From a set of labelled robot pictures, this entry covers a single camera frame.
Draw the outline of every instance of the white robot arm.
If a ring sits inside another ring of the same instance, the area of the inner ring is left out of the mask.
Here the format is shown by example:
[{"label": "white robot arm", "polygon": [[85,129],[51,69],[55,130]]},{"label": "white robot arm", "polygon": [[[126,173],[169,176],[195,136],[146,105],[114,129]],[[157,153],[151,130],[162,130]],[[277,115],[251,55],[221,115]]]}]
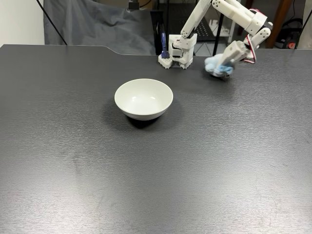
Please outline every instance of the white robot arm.
[{"label": "white robot arm", "polygon": [[[228,63],[234,66],[242,60],[255,63],[254,51],[271,34],[273,25],[267,22],[267,17],[257,10],[253,10],[253,13],[252,10],[248,10],[236,0],[200,0],[181,30],[181,35],[169,35],[170,57],[162,58],[161,55],[158,57],[159,63],[165,68],[170,68],[173,61],[178,62],[183,69],[191,65],[197,40],[197,34],[194,33],[194,30],[211,5],[249,33],[243,42],[233,41],[224,50],[222,57],[218,60],[217,67]],[[211,73],[218,77],[224,76],[224,73]]]}]

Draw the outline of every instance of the bowl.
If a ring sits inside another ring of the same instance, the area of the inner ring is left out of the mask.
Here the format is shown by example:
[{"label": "bowl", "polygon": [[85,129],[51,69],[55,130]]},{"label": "bowl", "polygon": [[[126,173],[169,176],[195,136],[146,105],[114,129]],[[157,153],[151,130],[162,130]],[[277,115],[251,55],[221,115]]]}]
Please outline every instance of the bowl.
[{"label": "bowl", "polygon": [[161,116],[171,105],[174,95],[164,83],[154,79],[135,79],[120,86],[115,103],[123,113],[137,120]]}]

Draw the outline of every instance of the table surface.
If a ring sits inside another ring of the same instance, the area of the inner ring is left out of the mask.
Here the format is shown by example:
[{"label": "table surface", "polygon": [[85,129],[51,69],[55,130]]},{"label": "table surface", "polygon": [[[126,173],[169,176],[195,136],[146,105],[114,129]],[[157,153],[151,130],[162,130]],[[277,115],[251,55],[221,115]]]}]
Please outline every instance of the table surface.
[{"label": "table surface", "polygon": [[[258,50],[223,82],[105,47],[0,48],[0,233],[311,233],[312,51]],[[136,78],[174,101],[138,122]]]}]

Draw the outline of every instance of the blue towel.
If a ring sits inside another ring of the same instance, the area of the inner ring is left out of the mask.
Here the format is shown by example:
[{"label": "blue towel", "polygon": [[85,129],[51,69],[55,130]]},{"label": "blue towel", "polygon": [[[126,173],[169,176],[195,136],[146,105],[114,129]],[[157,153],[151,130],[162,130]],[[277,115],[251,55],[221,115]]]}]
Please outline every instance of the blue towel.
[{"label": "blue towel", "polygon": [[228,63],[216,67],[223,54],[218,54],[205,59],[205,70],[215,77],[226,77],[232,74],[233,64]]}]

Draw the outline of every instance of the gray curtain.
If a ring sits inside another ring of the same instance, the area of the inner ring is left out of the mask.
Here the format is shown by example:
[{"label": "gray curtain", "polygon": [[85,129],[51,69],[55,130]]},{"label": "gray curtain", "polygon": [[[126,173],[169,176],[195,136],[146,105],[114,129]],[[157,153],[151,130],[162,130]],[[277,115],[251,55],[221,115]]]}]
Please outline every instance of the gray curtain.
[{"label": "gray curtain", "polygon": [[[125,55],[154,55],[150,12],[126,9],[92,0],[45,0],[44,9],[69,45],[106,46]],[[46,45],[63,44],[44,17]]]}]

